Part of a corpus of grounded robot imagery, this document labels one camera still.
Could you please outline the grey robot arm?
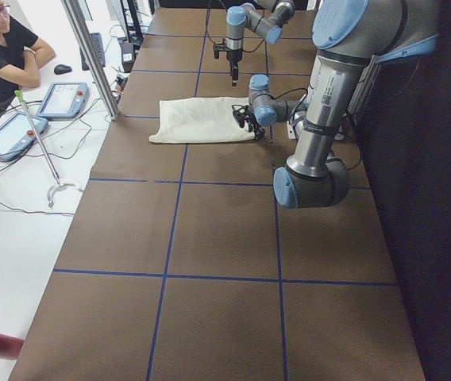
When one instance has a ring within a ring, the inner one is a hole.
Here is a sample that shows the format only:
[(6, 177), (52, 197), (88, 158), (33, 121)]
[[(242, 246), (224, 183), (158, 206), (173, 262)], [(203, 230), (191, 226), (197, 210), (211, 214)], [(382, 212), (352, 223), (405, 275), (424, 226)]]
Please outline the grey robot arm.
[(256, 1), (256, 4), (271, 14), (264, 16), (258, 13), (252, 3), (231, 6), (226, 11), (226, 35), (221, 43), (213, 43), (214, 58), (225, 53), (229, 62), (231, 85), (235, 87), (239, 79), (239, 63), (244, 53), (245, 30), (249, 30), (268, 44), (276, 44), (280, 39), (283, 26), (295, 14), (293, 1)]
[(349, 174), (331, 146), (360, 77), (371, 62), (432, 53), (440, 8), (438, 1), (326, 1), (312, 27), (317, 54), (306, 97), (280, 101), (266, 75), (250, 79), (247, 104), (233, 108), (239, 126), (262, 137), (264, 127), (287, 121), (298, 136), (295, 153), (273, 175), (281, 206), (333, 206), (347, 195)]

